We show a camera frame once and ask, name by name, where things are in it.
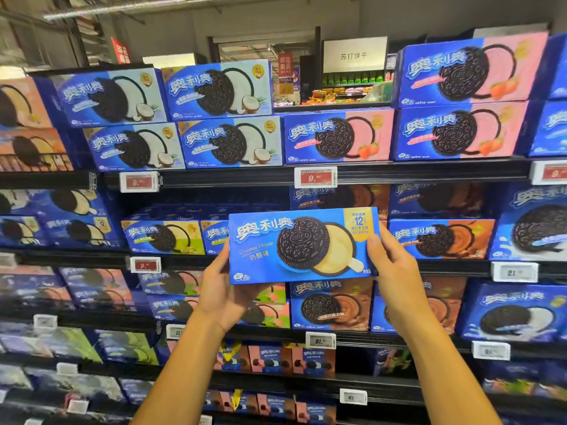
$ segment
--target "person's right hand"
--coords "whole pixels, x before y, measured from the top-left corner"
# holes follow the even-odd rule
[[[388,307],[393,327],[402,336],[408,335],[415,323],[424,320],[437,322],[429,307],[417,261],[380,225],[380,237],[371,234],[367,250],[378,270],[378,288]]]

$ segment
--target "forearm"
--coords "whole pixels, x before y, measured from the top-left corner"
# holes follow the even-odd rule
[[[199,307],[179,343],[136,412],[133,425],[196,425],[224,330]]]
[[[501,425],[500,418],[436,320],[415,321],[406,336],[432,425]]]

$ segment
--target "black cookie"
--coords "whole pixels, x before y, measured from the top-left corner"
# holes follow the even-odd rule
[[[320,142],[315,148],[324,158],[344,158],[354,144],[354,130],[351,124],[342,118],[330,118],[329,121],[333,121],[335,129],[315,133],[315,140]]]
[[[488,77],[489,62],[483,49],[467,46],[467,60],[439,69],[439,76],[444,78],[437,84],[443,97],[449,101],[463,101],[471,98],[484,84]]]
[[[318,208],[349,208],[354,206],[354,193],[347,185],[338,185],[334,192],[318,194]]]
[[[106,121],[123,121],[128,114],[128,97],[122,87],[112,79],[96,78],[96,81],[104,91],[89,94],[89,99],[98,103],[92,108],[93,111]]]
[[[424,257],[435,258],[446,254],[455,241],[455,235],[448,226],[435,224],[433,227],[437,229],[435,234],[417,236],[419,243],[416,249]]]
[[[310,216],[296,218],[293,222],[293,228],[284,228],[278,235],[278,256],[294,269],[311,269],[329,251],[329,231],[321,221]]]
[[[19,241],[24,238],[24,231],[16,221],[5,219],[2,221],[2,235],[11,240]]]
[[[152,232],[148,234],[151,237],[151,245],[161,252],[172,252],[175,250],[175,235],[171,230],[163,225],[155,225],[158,232]]]
[[[122,151],[118,157],[131,168],[146,167],[150,162],[151,150],[144,137],[135,131],[124,130],[122,133],[128,136],[128,141],[114,145],[116,149]]]
[[[246,154],[245,135],[234,125],[224,123],[220,126],[224,128],[226,136],[209,139],[210,144],[218,147],[218,149],[213,149],[211,153],[218,161],[226,165],[240,162]]]
[[[337,314],[341,310],[341,304],[331,295],[324,293],[309,295],[301,303],[301,314],[311,323],[333,322],[335,318],[323,316]]]
[[[464,110],[452,112],[457,116],[454,124],[434,127],[432,134],[437,138],[431,141],[431,147],[443,156],[455,156],[463,153],[475,140],[478,125],[475,117]]]
[[[242,320],[252,325],[260,325],[264,322],[265,318],[266,314],[262,310],[262,307],[259,307],[256,304],[248,307],[248,310],[246,310],[245,314],[242,315]]]
[[[525,252],[558,252],[559,242],[541,246],[533,243],[560,234],[567,234],[567,207],[544,205],[521,215],[512,229],[512,242]]]
[[[492,309],[480,320],[480,329],[486,334],[499,336],[517,336],[520,328],[500,330],[504,327],[527,325],[531,319],[528,308],[515,304],[503,305]]]
[[[434,184],[421,187],[417,203],[426,212],[440,212],[449,208],[453,198],[453,185],[450,183]]]
[[[197,100],[197,104],[208,114],[220,116],[228,112],[232,106],[234,86],[222,71],[207,70],[206,72],[213,79],[213,83],[195,86],[195,91],[204,95],[202,99]]]

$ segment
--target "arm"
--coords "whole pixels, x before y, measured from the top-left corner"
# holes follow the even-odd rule
[[[241,318],[264,285],[229,284],[221,271],[228,242],[203,273],[198,306],[132,425],[199,423],[216,353],[226,331]]]
[[[412,257],[380,225],[368,239],[368,255],[380,277],[380,295],[397,332],[412,352],[432,425],[501,425],[500,418],[451,338],[429,307]]]

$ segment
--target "person's left hand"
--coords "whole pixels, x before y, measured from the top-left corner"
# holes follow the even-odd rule
[[[198,307],[215,319],[227,332],[238,323],[254,298],[267,289],[270,283],[255,285],[231,285],[228,273],[222,272],[229,261],[229,242],[224,243],[221,253],[205,269]]]

